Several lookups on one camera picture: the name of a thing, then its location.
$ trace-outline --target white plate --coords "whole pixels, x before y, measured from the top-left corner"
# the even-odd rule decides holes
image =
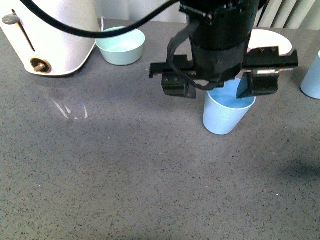
[[[292,50],[291,42],[284,36],[268,30],[252,30],[249,50],[263,47],[279,47],[279,55],[284,56]]]

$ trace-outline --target toaster knob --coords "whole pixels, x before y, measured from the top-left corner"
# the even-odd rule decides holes
[[[31,58],[30,63],[35,72],[40,72],[44,74],[51,72],[51,65],[47,60],[44,60],[40,57],[33,57]]]
[[[17,24],[20,21],[17,15],[9,14],[2,18],[2,22],[7,25]]]

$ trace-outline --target cup rim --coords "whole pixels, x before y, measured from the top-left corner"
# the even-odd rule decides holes
[[[253,104],[255,104],[256,99],[257,99],[256,96],[253,96],[253,97],[251,97],[251,98],[253,98],[253,102],[252,102],[249,106],[242,107],[242,108],[233,108],[233,107],[228,107],[228,106],[222,105],[221,103],[217,102],[217,101],[210,95],[210,91],[212,91],[212,90],[207,90],[207,91],[206,91],[206,94],[208,95],[208,97],[209,97],[213,102],[215,102],[216,104],[218,104],[219,106],[221,106],[221,107],[223,107],[223,108],[225,108],[225,109],[230,109],[230,110],[240,111],[240,110],[249,109],[249,108],[252,107]]]
[[[109,31],[112,31],[112,30],[123,29],[123,28],[125,28],[125,26],[116,26],[116,27],[108,28],[108,29],[104,30],[103,32],[109,32]],[[133,51],[133,50],[135,50],[135,49],[138,49],[138,48],[140,48],[141,46],[143,46],[143,45],[145,44],[145,41],[146,41],[146,36],[145,36],[145,34],[144,34],[142,31],[140,31],[139,29],[134,29],[134,30],[129,31],[129,32],[125,33],[125,34],[130,34],[131,32],[134,32],[134,31],[139,32],[139,33],[141,34],[141,36],[142,36],[142,43],[141,43],[140,45],[138,45],[138,46],[130,49],[130,50],[127,50],[127,51],[111,51],[111,50],[105,49],[105,48],[103,48],[103,47],[100,47],[99,44],[97,43],[97,41],[99,41],[99,40],[104,40],[104,39],[107,39],[107,38],[110,38],[110,37],[106,37],[106,38],[96,38],[96,39],[95,39],[95,45],[96,45],[99,49],[101,49],[101,50],[103,50],[103,51],[105,51],[105,52],[108,52],[108,53],[118,53],[118,54],[120,54],[120,53],[128,53],[128,52],[131,52],[131,51]]]

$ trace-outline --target black cable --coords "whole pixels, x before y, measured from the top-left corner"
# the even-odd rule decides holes
[[[23,5],[25,5],[34,15],[38,18],[46,22],[47,24],[51,25],[52,27],[59,29],[63,32],[68,34],[76,35],[79,37],[85,38],[93,38],[93,39],[103,39],[103,38],[111,38],[116,37],[122,34],[126,34],[134,29],[141,27],[142,25],[149,22],[151,19],[162,13],[164,10],[172,6],[173,4],[179,2],[179,0],[169,0],[168,2],[164,3],[162,6],[151,12],[149,15],[145,16],[143,19],[137,21],[136,23],[127,26],[125,28],[114,30],[114,31],[104,31],[104,32],[94,32],[94,31],[85,31],[78,28],[74,28],[68,26],[53,17],[49,16],[45,13],[41,8],[39,8],[32,0],[20,0]]]

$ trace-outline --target toaster slot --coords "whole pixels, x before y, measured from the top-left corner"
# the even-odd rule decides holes
[[[12,14],[15,15],[15,16],[18,16],[18,15],[16,14],[16,11],[13,10],[13,9],[12,9]],[[22,26],[21,21],[18,21],[18,25],[19,25],[21,31],[23,32],[23,35],[25,36],[25,39],[26,39],[27,42],[29,43],[32,51],[35,52],[36,50],[35,50],[34,46],[32,45],[32,43],[31,43],[31,41],[30,41],[30,39],[29,39],[29,37],[28,37],[28,34],[27,34],[26,30],[24,29],[24,26]]]

